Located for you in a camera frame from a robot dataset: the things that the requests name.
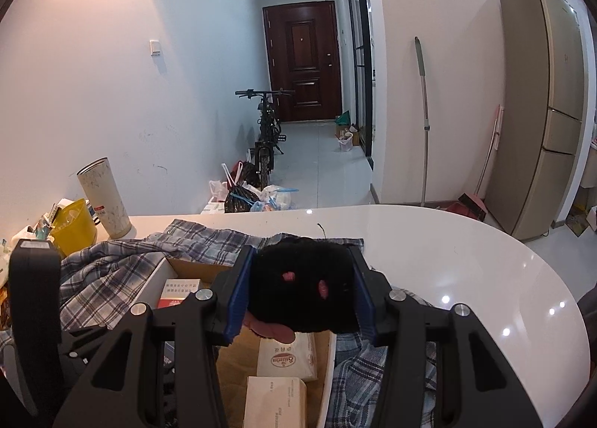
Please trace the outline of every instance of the bicycle handlebar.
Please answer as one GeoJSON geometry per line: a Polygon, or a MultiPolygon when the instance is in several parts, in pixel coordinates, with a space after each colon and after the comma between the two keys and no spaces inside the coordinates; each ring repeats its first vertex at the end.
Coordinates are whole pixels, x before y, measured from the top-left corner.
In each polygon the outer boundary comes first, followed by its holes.
{"type": "Polygon", "coordinates": [[[247,89],[247,90],[243,90],[243,91],[237,91],[234,93],[237,96],[246,96],[247,98],[251,99],[253,96],[263,96],[265,98],[265,96],[267,95],[272,95],[272,96],[280,96],[280,95],[286,95],[286,96],[293,96],[295,94],[294,90],[291,89],[280,89],[277,91],[255,91],[254,89],[247,89]]]}

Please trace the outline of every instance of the yellow container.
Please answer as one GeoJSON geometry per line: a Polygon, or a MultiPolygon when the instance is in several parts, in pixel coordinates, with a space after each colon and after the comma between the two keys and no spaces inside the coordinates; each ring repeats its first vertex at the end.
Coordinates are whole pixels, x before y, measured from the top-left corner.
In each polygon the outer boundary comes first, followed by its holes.
{"type": "Polygon", "coordinates": [[[53,226],[50,234],[54,237],[54,245],[65,257],[96,242],[97,228],[85,205],[85,199],[79,199],[61,209],[53,226]]]}

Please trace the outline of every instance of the door frame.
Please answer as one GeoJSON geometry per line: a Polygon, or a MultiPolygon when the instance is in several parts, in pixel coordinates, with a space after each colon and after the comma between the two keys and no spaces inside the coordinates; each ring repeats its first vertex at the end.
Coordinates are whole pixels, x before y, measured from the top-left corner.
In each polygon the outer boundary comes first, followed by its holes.
{"type": "Polygon", "coordinates": [[[292,7],[304,7],[306,5],[310,6],[318,6],[318,7],[329,7],[331,12],[331,18],[334,23],[334,50],[332,51],[332,62],[334,64],[334,69],[336,70],[336,74],[338,76],[337,79],[337,96],[338,96],[338,105],[337,109],[335,110],[336,115],[339,116],[342,114],[343,110],[343,96],[342,96],[342,77],[340,72],[340,43],[338,41],[338,19],[336,15],[335,9],[335,1],[333,0],[318,0],[318,1],[307,1],[307,2],[294,2],[289,4],[282,4],[282,5],[270,5],[268,7],[263,7],[263,28],[265,30],[265,44],[266,50],[268,52],[268,70],[269,70],[269,85],[273,89],[274,88],[274,73],[276,72],[275,66],[272,65],[273,57],[271,56],[271,49],[272,49],[272,39],[269,35],[269,30],[271,29],[270,22],[268,20],[268,9],[272,8],[292,8],[292,7]]]}
{"type": "Polygon", "coordinates": [[[354,40],[354,14],[352,10],[351,0],[348,0],[348,11],[350,12],[350,33],[352,36],[352,59],[354,66],[354,114],[356,115],[356,123],[359,127],[365,126],[365,137],[363,141],[363,134],[360,134],[360,146],[365,152],[365,156],[369,161],[369,165],[373,169],[373,159],[371,152],[373,148],[373,62],[371,56],[371,29],[369,29],[369,10],[367,9],[367,0],[359,0],[359,13],[361,32],[363,35],[363,58],[364,64],[357,64],[356,60],[356,41],[354,40]],[[364,123],[360,123],[359,117],[359,93],[358,86],[358,68],[365,69],[365,89],[363,96],[365,97],[365,116],[364,123]]]}

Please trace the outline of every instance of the light switch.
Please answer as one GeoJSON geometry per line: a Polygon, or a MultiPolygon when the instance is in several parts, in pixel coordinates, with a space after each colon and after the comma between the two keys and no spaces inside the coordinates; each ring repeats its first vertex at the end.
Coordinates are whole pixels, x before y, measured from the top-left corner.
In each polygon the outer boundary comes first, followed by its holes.
{"type": "Polygon", "coordinates": [[[162,46],[159,45],[159,41],[149,41],[149,50],[151,56],[159,56],[162,53],[162,46]]]}

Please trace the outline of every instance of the plaid shirt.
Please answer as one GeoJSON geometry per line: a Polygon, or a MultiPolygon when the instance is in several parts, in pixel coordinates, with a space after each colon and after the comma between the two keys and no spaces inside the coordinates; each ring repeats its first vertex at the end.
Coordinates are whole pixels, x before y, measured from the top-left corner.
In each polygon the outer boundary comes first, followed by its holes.
{"type": "MultiPolygon", "coordinates": [[[[60,319],[64,330],[88,325],[116,326],[164,257],[234,265],[246,244],[260,249],[290,234],[261,238],[230,229],[210,229],[175,219],[164,232],[140,240],[111,240],[73,253],[60,267],[60,319]]],[[[363,247],[362,239],[330,239],[363,247]]],[[[1,352],[11,332],[0,331],[1,352]]],[[[385,349],[358,335],[338,336],[338,351],[326,428],[369,426],[383,375],[385,349]]],[[[435,349],[428,349],[428,385],[435,390],[435,349]]],[[[425,403],[422,426],[432,426],[435,394],[425,403]]]]}

